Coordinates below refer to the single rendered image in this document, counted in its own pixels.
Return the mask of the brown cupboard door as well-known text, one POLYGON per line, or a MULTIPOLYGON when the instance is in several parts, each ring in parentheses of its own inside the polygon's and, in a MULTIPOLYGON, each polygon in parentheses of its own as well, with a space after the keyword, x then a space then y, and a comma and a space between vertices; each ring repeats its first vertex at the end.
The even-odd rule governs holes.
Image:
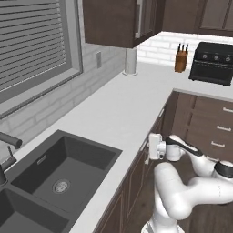
POLYGON ((174 116, 171 133, 185 139, 190 125, 192 110, 196 104, 197 97, 190 94, 179 93, 177 108, 174 116))
POLYGON ((124 212, 124 191, 121 187, 93 233, 122 233, 124 212))
POLYGON ((129 219, 132 209, 137 201, 138 195, 147 177, 148 165, 145 158, 141 157, 130 168, 127 180, 126 195, 126 219, 129 219))

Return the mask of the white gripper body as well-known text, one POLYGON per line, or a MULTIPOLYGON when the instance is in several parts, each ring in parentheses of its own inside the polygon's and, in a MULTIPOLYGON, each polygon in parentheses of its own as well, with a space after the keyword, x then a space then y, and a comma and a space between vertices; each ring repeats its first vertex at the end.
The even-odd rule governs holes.
POLYGON ((160 134, 154 134, 151 133, 149 135, 149 158, 151 160, 159 160, 161 158, 160 156, 160 150, 158 149, 158 146, 162 142, 162 136, 160 134))

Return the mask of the black double sink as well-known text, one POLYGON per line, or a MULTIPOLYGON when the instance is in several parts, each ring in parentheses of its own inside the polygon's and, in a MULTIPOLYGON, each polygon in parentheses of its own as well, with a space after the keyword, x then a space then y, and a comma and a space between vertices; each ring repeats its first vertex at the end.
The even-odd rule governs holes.
POLYGON ((0 233, 68 233, 121 153, 57 130, 5 171, 0 233))

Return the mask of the wooden knife block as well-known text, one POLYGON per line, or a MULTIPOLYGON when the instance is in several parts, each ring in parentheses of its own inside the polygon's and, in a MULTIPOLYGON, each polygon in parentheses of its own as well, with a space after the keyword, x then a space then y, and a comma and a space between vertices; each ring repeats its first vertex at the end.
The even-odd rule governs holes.
POLYGON ((188 56, 188 45, 179 44, 177 48, 175 71, 182 73, 186 70, 188 56))

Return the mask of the dark grey tap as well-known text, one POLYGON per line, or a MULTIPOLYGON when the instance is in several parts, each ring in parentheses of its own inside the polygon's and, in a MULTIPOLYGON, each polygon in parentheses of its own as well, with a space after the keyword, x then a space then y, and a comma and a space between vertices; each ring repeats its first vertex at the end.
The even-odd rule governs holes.
POLYGON ((13 146, 15 149, 19 149, 22 146, 23 141, 17 137, 9 136, 3 132, 0 132, 0 141, 5 142, 7 144, 7 149, 10 154, 10 157, 4 163, 0 164, 0 187, 1 187, 7 183, 5 171, 16 162, 16 158, 13 156, 10 146, 13 146))

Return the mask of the black toaster oven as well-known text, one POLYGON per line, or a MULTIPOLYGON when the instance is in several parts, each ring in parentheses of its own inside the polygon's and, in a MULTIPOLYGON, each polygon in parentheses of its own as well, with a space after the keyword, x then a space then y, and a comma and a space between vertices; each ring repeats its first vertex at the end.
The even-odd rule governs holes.
POLYGON ((233 45, 200 42, 188 78, 230 86, 233 78, 233 45))

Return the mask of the window with grey blinds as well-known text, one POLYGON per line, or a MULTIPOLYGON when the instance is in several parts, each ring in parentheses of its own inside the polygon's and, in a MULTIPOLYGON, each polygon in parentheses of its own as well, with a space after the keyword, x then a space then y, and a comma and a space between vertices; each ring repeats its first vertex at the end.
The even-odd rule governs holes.
POLYGON ((0 0, 0 119, 82 73, 77 0, 0 0))

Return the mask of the dark brown wall cupboard run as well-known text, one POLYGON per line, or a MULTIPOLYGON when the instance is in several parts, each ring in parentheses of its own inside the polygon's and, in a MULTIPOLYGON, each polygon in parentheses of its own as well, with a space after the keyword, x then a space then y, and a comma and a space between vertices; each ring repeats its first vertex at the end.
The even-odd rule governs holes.
POLYGON ((233 0, 166 0, 163 30, 233 37, 233 0))

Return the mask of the white paper towel roll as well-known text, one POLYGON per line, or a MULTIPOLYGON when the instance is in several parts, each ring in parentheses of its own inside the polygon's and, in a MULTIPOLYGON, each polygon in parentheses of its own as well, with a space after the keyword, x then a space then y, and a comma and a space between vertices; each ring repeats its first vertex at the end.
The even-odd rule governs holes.
POLYGON ((137 75, 137 48, 126 49, 125 69, 123 71, 125 76, 137 75))

